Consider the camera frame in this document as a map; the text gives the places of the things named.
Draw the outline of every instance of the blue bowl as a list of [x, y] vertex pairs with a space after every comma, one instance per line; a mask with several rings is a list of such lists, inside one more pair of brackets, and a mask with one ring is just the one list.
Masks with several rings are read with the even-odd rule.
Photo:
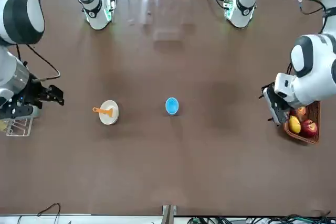
[[175, 115], [178, 112], [179, 102], [176, 98], [170, 97], [166, 101], [166, 110], [169, 115]]

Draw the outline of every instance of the table surface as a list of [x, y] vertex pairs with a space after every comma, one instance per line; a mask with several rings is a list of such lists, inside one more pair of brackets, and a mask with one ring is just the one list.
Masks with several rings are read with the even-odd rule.
[[[290, 140], [267, 122], [260, 88], [285, 71], [321, 14], [296, 1], [258, 0], [248, 28], [224, 21], [213, 0], [118, 0], [95, 31], [77, 0], [42, 0], [36, 49], [61, 72], [65, 105], [45, 103], [30, 137], [0, 139], [0, 213], [318, 215], [336, 213], [333, 115], [322, 102], [321, 142]], [[38, 76], [53, 74], [22, 46]], [[169, 117], [168, 97], [180, 102]], [[117, 101], [116, 125], [92, 107]]]

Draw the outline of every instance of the fruit basket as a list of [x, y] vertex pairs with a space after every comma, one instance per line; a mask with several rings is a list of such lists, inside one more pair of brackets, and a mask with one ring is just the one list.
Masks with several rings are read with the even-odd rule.
[[309, 144], [318, 144], [320, 142], [320, 131], [321, 131], [321, 104], [320, 102], [314, 102], [310, 105], [308, 105], [306, 107], [306, 118], [307, 119], [310, 119], [312, 120], [313, 122], [315, 122], [318, 126], [318, 132], [315, 136], [313, 137], [304, 137], [304, 136], [301, 136], [300, 134], [295, 134], [293, 132], [291, 132], [289, 130], [289, 122], [287, 121], [286, 123], [284, 123], [284, 127], [283, 129], [285, 130], [285, 132], [295, 138], [295, 139], [298, 139], [298, 140], [301, 140], [301, 141], [304, 141], [306, 143], [309, 143]]

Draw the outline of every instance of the orange spoon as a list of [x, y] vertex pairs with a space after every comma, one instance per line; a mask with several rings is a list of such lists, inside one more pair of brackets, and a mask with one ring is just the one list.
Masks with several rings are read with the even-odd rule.
[[113, 114], [113, 109], [112, 108], [110, 108], [109, 110], [103, 110], [103, 109], [100, 109], [100, 108], [93, 107], [92, 110], [93, 110], [93, 112], [103, 113], [103, 114], [109, 115], [110, 117], [112, 117], [112, 114]]

